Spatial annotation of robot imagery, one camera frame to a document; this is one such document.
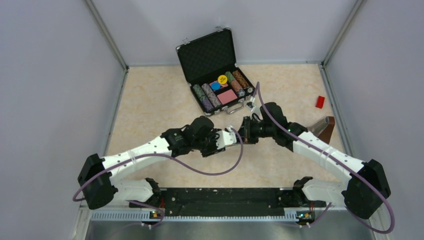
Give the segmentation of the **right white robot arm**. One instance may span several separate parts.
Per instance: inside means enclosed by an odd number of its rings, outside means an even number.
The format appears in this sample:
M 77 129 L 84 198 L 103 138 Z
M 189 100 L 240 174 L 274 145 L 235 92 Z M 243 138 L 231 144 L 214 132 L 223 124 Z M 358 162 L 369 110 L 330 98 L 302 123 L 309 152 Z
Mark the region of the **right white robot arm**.
M 307 176 L 295 181 L 293 200 L 297 205 L 307 206 L 311 201 L 333 203 L 366 220 L 387 202 L 391 190 L 378 161 L 363 161 L 337 150 L 301 124 L 288 122 L 274 102 L 261 107 L 249 102 L 246 106 L 252 114 L 243 118 L 238 131 L 244 144 L 271 138 L 278 146 L 309 158 L 338 179 L 323 181 Z

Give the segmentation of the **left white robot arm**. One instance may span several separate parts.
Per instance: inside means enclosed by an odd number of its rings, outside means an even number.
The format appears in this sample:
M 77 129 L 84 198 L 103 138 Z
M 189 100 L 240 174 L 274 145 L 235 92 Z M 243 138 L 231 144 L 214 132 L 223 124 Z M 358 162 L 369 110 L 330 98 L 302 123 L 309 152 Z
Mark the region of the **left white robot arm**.
M 166 160 L 172 160 L 201 175 L 211 176 L 210 172 L 195 169 L 178 157 L 199 151 L 206 158 L 242 143 L 240 134 L 233 127 L 218 129 L 209 118 L 197 117 L 191 124 L 170 128 L 133 149 L 103 157 L 97 153 L 88 156 L 77 177 L 80 188 L 72 200 L 85 202 L 90 210 L 100 209 L 111 202 L 123 201 L 138 201 L 154 207 L 161 198 L 156 183 L 149 178 L 140 182 L 126 182 L 124 178 Z

